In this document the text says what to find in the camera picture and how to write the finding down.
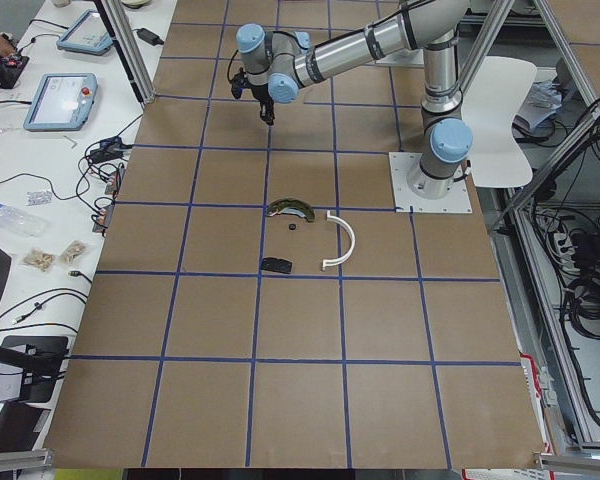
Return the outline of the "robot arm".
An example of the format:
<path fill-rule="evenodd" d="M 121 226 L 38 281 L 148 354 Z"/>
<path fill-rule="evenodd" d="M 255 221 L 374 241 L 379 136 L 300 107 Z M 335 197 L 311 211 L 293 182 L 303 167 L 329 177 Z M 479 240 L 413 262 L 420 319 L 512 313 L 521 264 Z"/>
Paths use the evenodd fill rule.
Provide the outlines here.
<path fill-rule="evenodd" d="M 402 1 L 386 17 L 318 44 L 305 32 L 245 24 L 236 34 L 242 65 L 227 77 L 231 93 L 240 98 L 250 91 L 261 120 L 272 125 L 275 105 L 293 102 L 301 89 L 402 50 L 420 51 L 424 151 L 407 182 L 417 196 L 441 199 L 473 142 L 461 117 L 457 59 L 457 26 L 468 8 L 466 1 Z"/>

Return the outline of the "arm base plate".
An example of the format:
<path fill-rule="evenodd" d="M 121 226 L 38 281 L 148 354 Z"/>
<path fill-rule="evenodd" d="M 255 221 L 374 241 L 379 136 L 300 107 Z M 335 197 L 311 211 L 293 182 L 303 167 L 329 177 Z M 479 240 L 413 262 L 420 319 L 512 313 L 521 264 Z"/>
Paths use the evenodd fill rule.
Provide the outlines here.
<path fill-rule="evenodd" d="M 420 69 L 424 67 L 424 54 L 423 50 L 406 50 L 402 49 L 396 51 L 388 56 L 376 60 L 377 65 L 384 65 L 389 67 L 405 67 L 405 68 L 416 68 Z"/>
<path fill-rule="evenodd" d="M 421 170 L 421 156 L 413 152 L 388 154 L 395 210 L 414 214 L 471 214 L 462 168 L 458 166 L 448 179 L 433 179 Z"/>

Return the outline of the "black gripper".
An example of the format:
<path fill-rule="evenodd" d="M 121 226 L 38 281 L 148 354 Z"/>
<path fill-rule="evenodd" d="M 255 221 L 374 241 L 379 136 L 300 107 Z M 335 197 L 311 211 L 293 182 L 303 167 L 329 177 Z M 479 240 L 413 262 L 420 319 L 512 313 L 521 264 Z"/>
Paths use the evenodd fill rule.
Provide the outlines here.
<path fill-rule="evenodd" d="M 271 98 L 266 85 L 254 85 L 250 82 L 246 72 L 240 69 L 230 78 L 231 94 L 236 100 L 240 100 L 245 91 L 249 90 L 255 100 L 259 102 L 260 119 L 265 124 L 273 124 L 275 121 L 274 101 Z"/>

